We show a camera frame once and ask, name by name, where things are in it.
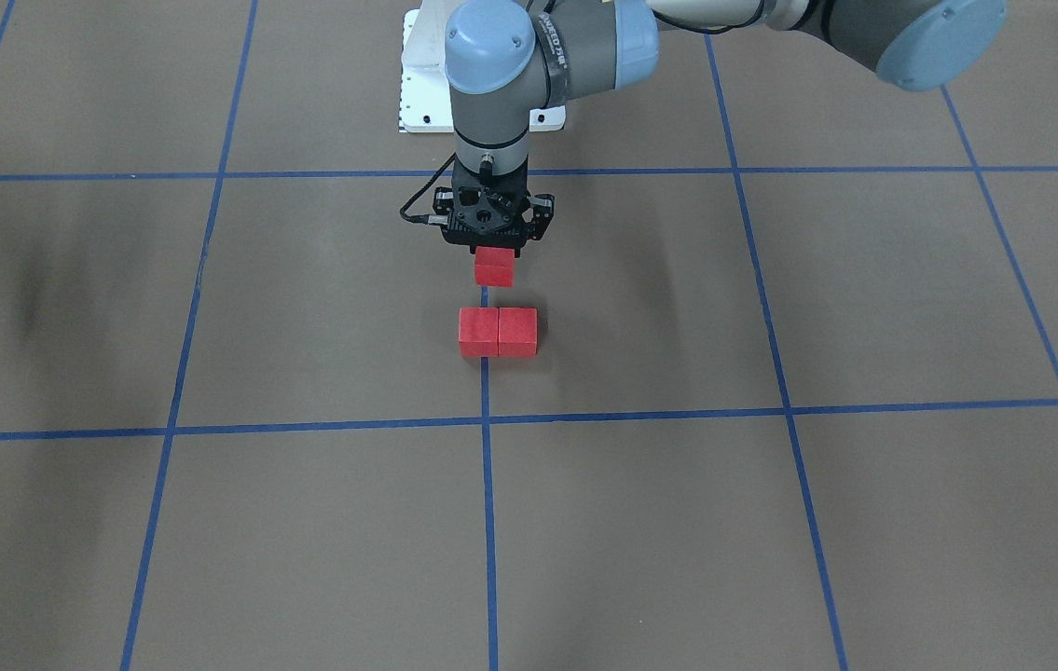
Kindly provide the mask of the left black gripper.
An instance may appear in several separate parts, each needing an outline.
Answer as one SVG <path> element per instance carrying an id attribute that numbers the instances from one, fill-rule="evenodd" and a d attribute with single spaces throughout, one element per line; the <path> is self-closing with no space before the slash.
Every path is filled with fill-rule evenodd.
<path id="1" fill-rule="evenodd" d="M 555 197 L 531 195 L 527 182 L 526 164 L 486 182 L 481 174 L 456 164 L 450 186 L 435 188 L 433 225 L 451 244 L 517 253 L 529 241 L 542 240 L 555 215 Z"/>

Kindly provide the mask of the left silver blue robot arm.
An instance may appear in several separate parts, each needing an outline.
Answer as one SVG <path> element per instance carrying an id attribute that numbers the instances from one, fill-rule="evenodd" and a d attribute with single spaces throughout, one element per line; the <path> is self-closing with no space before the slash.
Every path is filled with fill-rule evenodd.
<path id="1" fill-rule="evenodd" d="M 473 251 L 540 240 L 555 203 L 528 188 L 532 112 L 647 80 L 665 30 L 809 34 L 881 81 L 930 90 L 975 64 L 1007 12 L 1005 1 L 463 1 L 436 33 L 451 182 L 427 184 L 426 215 L 401 216 Z"/>

